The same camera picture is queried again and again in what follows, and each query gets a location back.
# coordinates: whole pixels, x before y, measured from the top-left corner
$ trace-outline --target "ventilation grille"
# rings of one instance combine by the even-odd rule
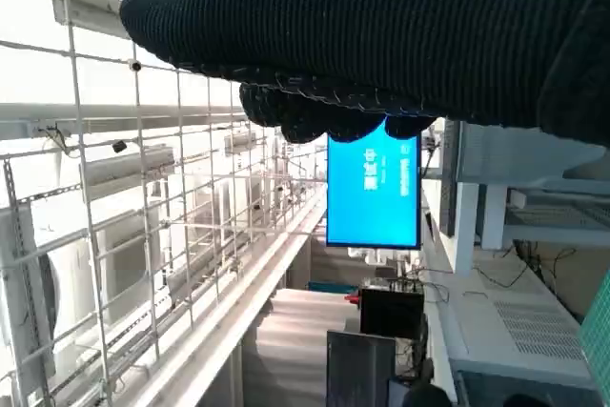
[[[502,285],[510,285],[521,274],[524,267],[522,263],[498,262],[498,260],[478,260],[474,265]],[[483,282],[485,289],[489,291],[506,291],[506,288],[490,281],[481,272],[478,273],[478,276]],[[542,293],[538,280],[530,275],[522,275],[511,287],[510,291],[511,293],[521,293],[524,295],[539,295]]]
[[[582,360],[576,331],[557,307],[494,302],[520,353]]]

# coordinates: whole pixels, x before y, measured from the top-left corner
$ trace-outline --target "green panel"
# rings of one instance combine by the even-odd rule
[[[610,271],[580,327],[579,337],[601,396],[610,405]]]

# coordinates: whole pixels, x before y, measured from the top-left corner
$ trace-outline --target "white rack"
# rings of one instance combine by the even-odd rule
[[[240,301],[235,291],[252,294],[258,287],[254,277],[244,283],[249,272],[266,272],[253,262],[254,251],[275,237],[302,238],[316,221],[300,221],[323,210],[316,202],[326,171],[324,139],[288,151],[277,130],[251,126],[236,86],[173,69],[118,36],[80,29],[88,19],[83,5],[0,0],[11,18],[0,26],[0,160],[7,189],[0,191],[0,207],[10,214],[10,226],[0,229],[15,235],[0,247],[14,251],[1,257],[0,270],[25,267],[28,276],[37,275],[19,283],[25,298],[41,298],[34,280],[39,288],[41,279],[72,272],[77,283],[68,290],[62,284],[63,294],[55,294],[65,320],[55,326],[60,332],[32,328],[31,346],[15,338],[22,309],[42,324],[52,322],[51,312],[29,299],[17,308],[14,301],[3,304],[0,318],[13,338],[0,342],[0,397],[11,397],[13,406],[122,405],[141,389],[156,397],[148,376],[158,372],[169,383],[180,369],[161,362],[180,360],[176,348],[193,345],[210,316],[223,322],[231,312],[225,300]],[[130,69],[133,59],[140,72]],[[93,199],[88,169],[116,157],[112,145],[119,141],[127,146],[119,154],[139,156],[137,174],[130,169],[129,176],[137,182]],[[174,162],[152,167],[147,151],[159,145],[172,150]],[[29,221],[33,245],[24,240]],[[278,251],[281,243],[275,245]],[[117,255],[133,263],[113,262]],[[63,272],[39,274],[47,256]],[[265,256],[281,265],[290,258],[269,250]],[[108,272],[117,265],[137,272]],[[40,360],[40,370],[28,370]]]

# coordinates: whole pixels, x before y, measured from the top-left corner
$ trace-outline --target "metal rail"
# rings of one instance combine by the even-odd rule
[[[49,387],[46,381],[47,376],[41,376],[44,379],[44,382],[41,382],[41,396],[33,402],[33,405],[55,405],[55,403],[57,403],[56,405],[61,405],[61,402],[67,399],[68,393],[72,393],[71,389],[77,383],[80,383],[79,380],[81,380],[82,376],[86,375],[91,386],[84,386],[82,389],[76,390],[79,393],[79,401],[82,401],[79,405],[100,405],[103,402],[106,405],[112,406],[120,400],[120,394],[114,390],[117,380],[123,379],[122,377],[128,380],[125,376],[126,371],[140,357],[146,355],[149,350],[153,355],[153,360],[162,358],[165,355],[163,353],[165,350],[160,348],[159,338],[166,336],[168,330],[177,326],[176,323],[182,322],[183,317],[187,319],[185,314],[189,314],[188,330],[185,331],[185,336],[195,331],[196,328],[193,325],[200,317],[201,311],[200,306],[197,306],[199,309],[196,309],[195,313],[194,307],[206,292],[215,290],[216,305],[219,305],[222,295],[220,281],[225,281],[224,279],[227,278],[227,275],[233,278],[231,275],[233,275],[234,269],[237,269],[238,273],[238,275],[234,276],[242,275],[243,268],[246,267],[242,263],[247,262],[249,259],[247,255],[244,255],[246,253],[244,250],[247,246],[255,242],[257,243],[257,240],[265,234],[273,236],[300,234],[298,230],[291,227],[291,220],[297,214],[295,207],[302,207],[303,201],[300,199],[299,194],[295,193],[295,187],[292,185],[285,186],[285,192],[282,198],[279,199],[276,186],[279,183],[291,183],[292,181],[307,184],[308,191],[305,197],[309,198],[312,194],[310,193],[310,185],[317,188],[316,185],[323,180],[318,180],[316,174],[314,174],[313,178],[303,176],[304,173],[302,173],[301,168],[298,166],[299,172],[295,176],[290,176],[286,168],[282,173],[278,173],[278,161],[287,162],[290,160],[293,164],[296,164],[296,160],[298,160],[300,164],[301,154],[293,153],[290,158],[287,158],[286,154],[281,154],[282,146],[281,140],[277,139],[279,136],[278,131],[253,127],[241,108],[237,107],[234,103],[232,92],[226,95],[229,107],[215,105],[211,94],[210,78],[207,79],[207,93],[204,92],[202,94],[204,97],[207,96],[207,101],[203,100],[201,106],[198,107],[186,107],[183,105],[183,74],[187,72],[173,69],[170,66],[165,67],[142,63],[144,71],[148,69],[171,71],[175,74],[175,100],[168,100],[167,106],[148,106],[142,103],[140,100],[140,85],[142,82],[137,73],[133,75],[134,95],[133,103],[130,106],[82,104],[82,88],[79,82],[77,66],[79,60],[117,64],[123,66],[125,71],[131,71],[129,67],[130,59],[128,59],[128,56],[104,57],[77,50],[74,40],[75,25],[71,20],[71,0],[62,1],[64,2],[65,29],[68,36],[68,47],[65,50],[62,50],[61,46],[56,46],[54,43],[51,46],[40,47],[10,40],[0,40],[0,47],[23,52],[59,55],[70,59],[71,79],[63,83],[71,84],[74,101],[72,104],[61,106],[37,104],[0,105],[0,128],[2,128],[0,129],[0,159],[6,161],[9,165],[12,161],[17,160],[30,161],[31,164],[37,164],[38,162],[36,161],[41,161],[51,153],[74,153],[74,156],[77,155],[74,159],[81,166],[79,183],[71,183],[68,186],[62,184],[62,186],[42,193],[21,192],[21,194],[18,194],[13,186],[14,195],[11,197],[10,202],[13,207],[26,204],[31,205],[32,211],[35,213],[37,212],[38,205],[55,208],[54,206],[58,205],[55,203],[57,201],[52,199],[55,196],[64,193],[80,192],[83,196],[83,206],[86,210],[85,227],[56,237],[49,243],[38,246],[29,253],[23,249],[20,257],[15,262],[0,266],[0,269],[9,271],[16,268],[25,268],[29,262],[37,262],[38,257],[44,254],[56,251],[77,240],[86,239],[90,254],[89,263],[91,265],[91,281],[93,284],[95,306],[94,310],[85,314],[76,322],[70,323],[65,331],[53,336],[50,341],[38,342],[37,348],[34,348],[27,355],[13,353],[14,367],[10,376],[14,381],[15,404],[28,405],[28,396],[23,385],[24,380],[21,379],[23,373],[19,368],[25,364],[33,363],[36,359],[41,359],[58,342],[63,341],[65,343],[66,340],[70,340],[83,329],[93,326],[91,329],[97,332],[97,341],[93,347],[93,352],[85,354],[83,356],[84,360],[68,376],[65,376],[65,374],[57,375],[55,379],[59,378],[60,381],[58,383],[54,382],[52,387]],[[137,56],[138,51],[132,44],[132,52],[129,57],[137,58]],[[204,126],[204,129],[198,129],[197,126]],[[13,146],[10,149],[3,150],[7,145],[4,143],[4,140],[13,142],[21,141],[19,139],[42,138],[48,135],[48,129],[50,128],[59,130],[69,139],[71,144],[53,146],[53,148],[42,151],[38,143],[32,142],[30,146],[20,147],[17,151]],[[152,129],[167,128],[172,128],[173,131],[168,133],[161,131],[150,132]],[[230,148],[233,150],[236,134],[244,132],[244,130],[247,131],[249,136],[247,152],[226,152],[222,132],[226,133]],[[129,138],[109,139],[108,137],[101,138],[97,135],[98,133],[106,132],[117,132],[116,136],[128,136]],[[253,141],[252,137],[253,132],[256,133],[255,141]],[[196,133],[206,133],[209,145],[200,147],[200,152],[187,157],[185,156],[187,149],[192,147],[196,141],[201,141],[201,137],[193,136]],[[91,190],[85,180],[85,172],[88,166],[87,155],[94,148],[108,147],[116,140],[121,139],[127,143],[135,144],[140,151],[141,208],[94,223],[95,214],[89,199]],[[173,172],[168,172],[164,169],[163,176],[159,177],[157,174],[149,174],[145,163],[146,158],[142,152],[145,145],[162,139],[174,142],[172,145],[179,158],[172,165],[172,167],[175,167]],[[271,148],[269,148],[271,144],[268,144],[268,140],[272,140],[273,146]],[[302,157],[311,154],[315,157],[317,155],[316,152],[312,152],[303,154]],[[204,168],[198,170],[197,166],[200,165],[203,165]],[[253,175],[257,167],[260,168],[260,172]],[[203,180],[204,183],[198,185],[190,184],[188,180],[197,176],[206,178]],[[258,198],[253,197],[253,178],[261,178],[261,193]],[[179,184],[179,189],[174,189],[172,195],[167,192],[161,199],[154,202],[150,200],[147,192],[150,183],[162,182],[169,189],[170,184],[175,179],[177,180],[176,183]],[[220,214],[218,218],[215,214],[216,209],[219,208],[218,184],[225,181],[232,184],[233,202],[229,208],[225,209],[226,212]],[[188,202],[189,197],[206,189],[212,189],[210,202],[206,201],[198,205]],[[238,190],[247,197],[243,204],[240,204],[235,198]],[[207,224],[207,222],[200,223],[195,218],[201,215],[202,212],[207,212],[210,209],[209,205],[212,207],[210,211],[211,224]],[[168,220],[161,222],[161,224],[153,228],[149,221],[149,212],[158,212],[161,208],[166,211]],[[246,220],[244,215],[247,215],[247,224],[243,224]],[[144,234],[131,236],[128,240],[123,240],[121,243],[109,248],[106,252],[100,253],[97,244],[97,233],[103,230],[113,230],[114,226],[119,227],[123,221],[135,216],[142,218]],[[170,259],[163,259],[161,266],[153,268],[153,247],[151,246],[153,235],[170,231],[175,226],[183,226],[184,247],[174,247]],[[201,236],[198,234],[197,237],[191,237],[189,228],[201,228],[207,229],[207,231]],[[227,232],[231,235],[224,242],[219,242],[219,232]],[[170,247],[175,242],[175,238],[172,238]],[[211,240],[212,243],[202,247],[200,243],[203,240]],[[125,249],[135,247],[138,244],[143,244],[144,246],[148,274],[118,295],[105,300],[100,292],[102,263],[118,253],[122,253]],[[208,255],[210,256],[209,260],[200,257]],[[196,259],[197,268],[193,271],[193,262]],[[187,288],[187,294],[182,296],[184,298],[176,300],[171,307],[168,302],[170,300],[168,288],[162,290],[155,289],[154,283],[157,273],[168,267],[170,262],[175,262],[176,265],[184,262],[183,268],[178,267],[178,270],[169,271],[166,274],[169,278],[173,278],[172,275],[178,275],[178,271],[184,269],[186,271],[184,287]],[[105,317],[105,312],[114,303],[130,295],[142,284],[147,284],[148,287],[149,297],[146,304],[142,304],[137,310],[137,313],[134,315],[135,318],[132,315],[126,316],[120,324],[110,325]],[[153,360],[150,361],[150,365],[147,365],[149,369],[152,369],[154,366]]]

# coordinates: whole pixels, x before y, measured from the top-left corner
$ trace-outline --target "wire mesh grid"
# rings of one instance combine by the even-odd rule
[[[324,139],[251,125],[234,85],[156,60],[103,1],[0,0],[12,405],[118,403],[325,181]]]

